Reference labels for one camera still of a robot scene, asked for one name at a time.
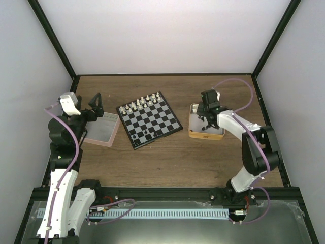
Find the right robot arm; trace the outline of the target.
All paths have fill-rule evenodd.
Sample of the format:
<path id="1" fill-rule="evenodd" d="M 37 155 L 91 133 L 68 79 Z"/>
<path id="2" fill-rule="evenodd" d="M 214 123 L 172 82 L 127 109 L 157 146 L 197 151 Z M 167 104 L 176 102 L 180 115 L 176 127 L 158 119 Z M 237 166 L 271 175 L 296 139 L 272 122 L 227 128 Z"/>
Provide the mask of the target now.
<path id="1" fill-rule="evenodd" d="M 213 89 L 201 92 L 197 115 L 206 120 L 208 128 L 224 129 L 242 143 L 243 167 L 230 179 L 223 189 L 228 203 L 236 205 L 243 200 L 255 181 L 273 171 L 283 157 L 275 130 L 271 126 L 260 126 L 237 116 L 235 111 L 223 107 L 219 93 Z"/>

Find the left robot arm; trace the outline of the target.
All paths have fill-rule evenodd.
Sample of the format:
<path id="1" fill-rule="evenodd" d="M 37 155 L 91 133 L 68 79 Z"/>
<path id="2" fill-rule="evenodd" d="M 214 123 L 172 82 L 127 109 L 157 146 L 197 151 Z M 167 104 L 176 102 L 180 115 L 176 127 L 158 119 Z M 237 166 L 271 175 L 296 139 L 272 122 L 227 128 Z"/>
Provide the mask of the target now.
<path id="1" fill-rule="evenodd" d="M 58 101 L 45 108 L 51 116 L 48 123 L 50 143 L 50 189 L 45 213 L 36 237 L 28 243 L 79 243 L 79 233 L 91 205 L 99 205 L 104 193 L 98 180 L 86 180 L 71 199 L 77 179 L 87 134 L 86 125 L 103 117 L 101 94 L 97 93 L 81 109 L 81 96 L 62 94 Z"/>

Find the black chess pieces in tin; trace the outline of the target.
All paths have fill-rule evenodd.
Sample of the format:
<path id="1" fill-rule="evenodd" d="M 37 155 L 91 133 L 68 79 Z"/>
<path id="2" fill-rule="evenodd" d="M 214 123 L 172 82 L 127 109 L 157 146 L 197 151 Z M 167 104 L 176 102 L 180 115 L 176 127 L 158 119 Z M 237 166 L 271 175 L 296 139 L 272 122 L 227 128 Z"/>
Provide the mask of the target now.
<path id="1" fill-rule="evenodd" d="M 204 116 L 199 115 L 198 119 L 200 119 L 202 122 L 207 122 L 207 124 L 202 127 L 202 131 L 206 131 L 209 128 L 219 129 L 218 125 L 215 125 L 212 122 L 206 120 L 206 118 Z"/>

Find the white chess pieces group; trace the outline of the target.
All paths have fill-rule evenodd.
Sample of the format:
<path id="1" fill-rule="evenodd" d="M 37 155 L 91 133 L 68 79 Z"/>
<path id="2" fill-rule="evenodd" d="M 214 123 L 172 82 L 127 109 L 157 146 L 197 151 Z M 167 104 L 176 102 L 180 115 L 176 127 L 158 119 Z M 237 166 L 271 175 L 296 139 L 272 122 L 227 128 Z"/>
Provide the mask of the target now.
<path id="1" fill-rule="evenodd" d="M 149 111 L 157 110 L 158 108 L 163 108 L 165 105 L 166 102 L 160 92 L 156 92 L 118 106 L 116 110 L 122 115 L 127 115 L 134 112 L 147 113 Z"/>

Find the gold metal tin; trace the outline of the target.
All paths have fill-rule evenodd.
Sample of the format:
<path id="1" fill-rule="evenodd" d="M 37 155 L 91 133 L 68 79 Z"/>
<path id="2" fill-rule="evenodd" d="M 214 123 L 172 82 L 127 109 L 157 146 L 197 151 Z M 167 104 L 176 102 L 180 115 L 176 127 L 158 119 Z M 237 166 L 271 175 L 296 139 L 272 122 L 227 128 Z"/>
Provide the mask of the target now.
<path id="1" fill-rule="evenodd" d="M 189 137 L 195 139 L 205 139 L 205 140 L 221 140 L 225 135 L 224 129 L 214 129 L 209 128 L 206 131 L 202 131 L 202 127 L 207 124 L 207 122 L 202 122 L 198 119 L 197 108 L 198 104 L 191 104 L 189 109 L 189 125 L 188 134 Z"/>

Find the black and white chessboard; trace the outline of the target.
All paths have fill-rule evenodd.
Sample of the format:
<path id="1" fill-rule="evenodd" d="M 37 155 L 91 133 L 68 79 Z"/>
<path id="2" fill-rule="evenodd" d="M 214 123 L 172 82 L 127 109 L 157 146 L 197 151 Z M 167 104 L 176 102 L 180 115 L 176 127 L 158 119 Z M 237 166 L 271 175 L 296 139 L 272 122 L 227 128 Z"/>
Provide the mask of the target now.
<path id="1" fill-rule="evenodd" d="M 183 126 L 162 92 L 160 94 L 166 102 L 163 108 L 158 108 L 147 113 L 134 112 L 127 115 L 122 115 L 116 110 L 134 150 L 183 129 Z M 153 136 L 155 131 L 158 134 L 157 137 Z"/>

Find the black aluminium frame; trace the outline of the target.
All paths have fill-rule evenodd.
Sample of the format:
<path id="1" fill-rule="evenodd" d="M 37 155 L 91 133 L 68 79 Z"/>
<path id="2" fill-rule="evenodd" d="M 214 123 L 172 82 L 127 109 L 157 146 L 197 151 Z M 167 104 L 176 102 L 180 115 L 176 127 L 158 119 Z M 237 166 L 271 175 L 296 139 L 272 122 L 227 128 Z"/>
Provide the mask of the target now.
<path id="1" fill-rule="evenodd" d="M 42 28 L 46 32 L 49 40 L 51 41 L 52 45 L 54 46 L 56 52 L 58 53 L 63 65 L 67 69 L 71 79 L 72 79 L 72 85 L 70 90 L 72 92 L 76 92 L 78 88 L 78 84 L 81 78 L 81 75 L 77 75 L 75 71 L 72 68 L 72 65 L 70 61 L 68 60 L 68 57 L 66 53 L 64 52 L 53 28 L 50 25 L 50 22 L 48 21 L 40 3 L 38 1 L 29 1 L 29 4 L 34 11 L 36 17 L 38 18 L 40 24 L 42 25 Z M 277 25 L 270 41 L 267 44 L 267 47 L 265 48 L 261 58 L 259 59 L 254 71 L 250 73 L 250 76 L 252 78 L 253 87 L 257 94 L 258 102 L 260 109 L 262 111 L 262 115 L 264 118 L 264 121 L 267 126 L 271 125 L 269 115 L 263 100 L 263 96 L 261 94 L 257 77 L 262 71 L 264 65 L 266 64 L 269 56 L 271 55 L 273 49 L 275 48 L 277 42 L 279 41 L 281 35 L 283 34 L 285 28 L 289 24 L 289 21 L 293 17 L 296 9 L 298 8 L 300 4 L 300 1 L 290 1 L 288 4 L 288 7 L 286 8 L 283 16 L 281 17 L 281 20 L 279 24 Z M 271 198 L 273 200 L 297 200 L 299 203 L 300 209 L 304 213 L 304 223 L 307 227 L 307 231 L 309 234 L 309 237 L 311 239 L 312 243 L 318 243 L 318 239 L 316 236 L 316 233 L 314 231 L 313 225 L 311 223 L 307 208 L 305 206 L 305 202 L 303 200 L 301 191 L 299 187 L 294 187 L 291 185 L 291 182 L 289 180 L 289 176 L 287 174 L 287 170 L 285 168 L 284 163 L 280 163 L 279 165 L 279 174 L 281 176 L 281 180 L 283 183 L 283 187 L 270 187 L 267 188 L 268 193 L 270 194 Z M 20 225 L 20 228 L 18 230 L 15 243 L 23 243 L 23 235 L 26 231 L 27 227 L 27 219 L 30 216 L 31 213 L 31 207 L 32 204 L 35 201 L 41 201 L 45 200 L 45 198 L 48 196 L 49 193 L 49 187 L 47 184 L 50 181 L 50 166 L 47 166 L 42 185 L 41 187 L 34 188 L 30 201 L 28 203 L 28 206 L 26 208 L 26 212 L 24 214 L 22 223 Z M 164 201 L 164 200 L 206 200 L 208 193 L 217 192 L 220 193 L 221 189 L 218 187 L 215 188 L 146 188 L 146 187 L 140 187 L 140 188 L 121 188 L 121 187 L 103 187 L 102 191 L 104 193 L 106 192 L 112 192 L 116 191 L 119 196 L 122 195 L 129 195 L 132 197 L 135 197 L 138 200 L 144 200 L 144 201 Z"/>

